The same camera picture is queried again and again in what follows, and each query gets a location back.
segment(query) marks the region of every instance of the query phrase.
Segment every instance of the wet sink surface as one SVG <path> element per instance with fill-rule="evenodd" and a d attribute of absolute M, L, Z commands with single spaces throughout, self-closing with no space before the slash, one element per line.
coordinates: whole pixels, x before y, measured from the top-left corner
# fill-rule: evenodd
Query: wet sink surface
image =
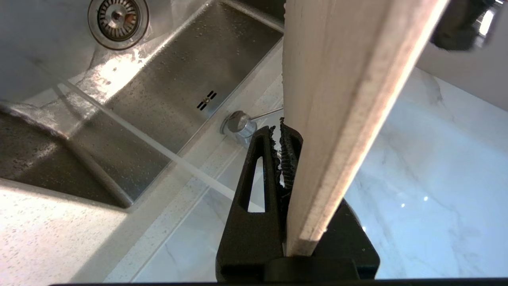
<path fill-rule="evenodd" d="M 267 11 L 228 3 L 233 5 L 211 1 L 200 6 L 102 103 L 178 152 L 282 36 L 280 29 L 258 21 L 276 19 Z M 80 113 L 69 132 L 55 132 L 52 125 L 34 120 L 30 114 L 35 112 L 3 105 L 0 177 L 128 207 L 169 160 L 105 114 L 83 112 L 83 107 L 76 111 L 69 107 L 76 100 L 62 98 L 66 111 Z"/>

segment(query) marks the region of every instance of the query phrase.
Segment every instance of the black clamp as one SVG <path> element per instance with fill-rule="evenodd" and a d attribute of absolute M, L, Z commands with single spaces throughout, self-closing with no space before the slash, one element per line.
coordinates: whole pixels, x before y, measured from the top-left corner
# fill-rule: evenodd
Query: black clamp
<path fill-rule="evenodd" d="M 373 279 L 379 256 L 349 205 L 342 201 L 310 257 L 284 257 L 285 221 L 303 144 L 281 120 L 282 156 L 274 150 L 275 127 L 252 136 L 215 262 L 219 282 L 306 282 Z M 263 157 L 265 212 L 249 213 L 257 160 Z M 279 183 L 284 177 L 284 186 Z"/>

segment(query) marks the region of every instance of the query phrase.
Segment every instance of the sink overflow slot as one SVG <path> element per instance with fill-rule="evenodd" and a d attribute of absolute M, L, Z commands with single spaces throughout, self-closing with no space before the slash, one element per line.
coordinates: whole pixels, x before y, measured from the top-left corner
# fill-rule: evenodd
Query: sink overflow slot
<path fill-rule="evenodd" d="M 197 108 L 199 108 L 199 110 L 203 110 L 203 109 L 205 109 L 206 105 L 207 105 L 207 104 L 210 102 L 210 100 L 212 100 L 212 99 L 213 99 L 216 95 L 217 95 L 217 93 L 216 93 L 216 92 L 213 92 L 213 91 L 209 92 L 209 93 L 208 93 L 208 95 L 207 95 L 205 98 L 203 98 L 203 100 L 202 100 L 202 101 L 198 104 L 198 107 L 197 107 Z"/>

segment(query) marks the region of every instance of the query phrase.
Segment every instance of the plywood edge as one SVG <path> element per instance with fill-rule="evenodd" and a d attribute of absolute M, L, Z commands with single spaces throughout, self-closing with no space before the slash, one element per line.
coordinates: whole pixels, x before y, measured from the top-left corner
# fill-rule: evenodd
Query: plywood edge
<path fill-rule="evenodd" d="M 312 137 L 304 136 L 305 143 L 295 178 L 288 215 L 288 255 L 310 255 L 313 252 L 405 84 L 446 3 L 446 0 L 389 1 L 389 9 L 379 23 L 382 28 L 375 45 L 371 48 L 371 56 L 356 81 L 353 99 L 348 102 L 348 114 L 344 117 L 344 122 L 337 122 L 337 127 L 340 127 L 337 136 L 328 132 L 322 134 L 328 138 L 316 138 L 319 131 L 305 131 L 306 135 Z M 332 17 L 347 17 L 347 14 L 348 11 L 343 9 L 336 11 Z M 358 29 L 352 35 L 362 33 L 361 26 L 347 28 Z M 347 39 L 343 38 L 341 43 L 347 45 Z M 344 79 L 330 77 L 328 80 Z M 325 90 L 326 88 L 321 87 L 316 89 L 316 92 Z M 307 124 L 312 125 L 312 128 L 319 128 L 321 120 L 333 120 L 313 114 L 319 112 L 320 105 L 323 104 L 325 103 L 313 101 L 313 106 L 309 108 Z M 314 156 L 309 156 L 315 152 L 326 152 L 316 150 L 315 147 L 319 144 L 313 144 L 313 140 L 333 140 L 332 150 L 326 162 L 313 160 Z M 306 183 L 312 181 L 309 180 L 309 176 L 319 177 L 314 186 Z"/>

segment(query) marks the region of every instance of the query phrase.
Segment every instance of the black object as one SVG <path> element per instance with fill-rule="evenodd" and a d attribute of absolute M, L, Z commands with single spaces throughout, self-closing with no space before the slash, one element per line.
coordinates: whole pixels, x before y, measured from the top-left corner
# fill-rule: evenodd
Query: black object
<path fill-rule="evenodd" d="M 263 127 L 250 141 L 235 197 L 215 261 L 217 281 L 262 280 L 263 265 L 283 257 L 282 230 L 277 207 L 278 158 L 274 156 L 273 128 Z M 263 157 L 265 212 L 249 213 L 248 204 L 257 160 Z"/>
<path fill-rule="evenodd" d="M 478 19 L 495 0 L 451 0 L 430 42 L 445 50 L 467 51 L 479 36 Z"/>
<path fill-rule="evenodd" d="M 328 231 L 311 257 L 285 258 L 285 221 L 298 159 L 301 135 L 280 122 L 280 171 L 273 128 L 263 127 L 252 136 L 228 220 L 217 251 L 215 275 L 219 282 L 330 282 L 373 279 L 379 256 L 343 201 Z M 265 213 L 247 211 L 257 160 L 263 157 Z"/>

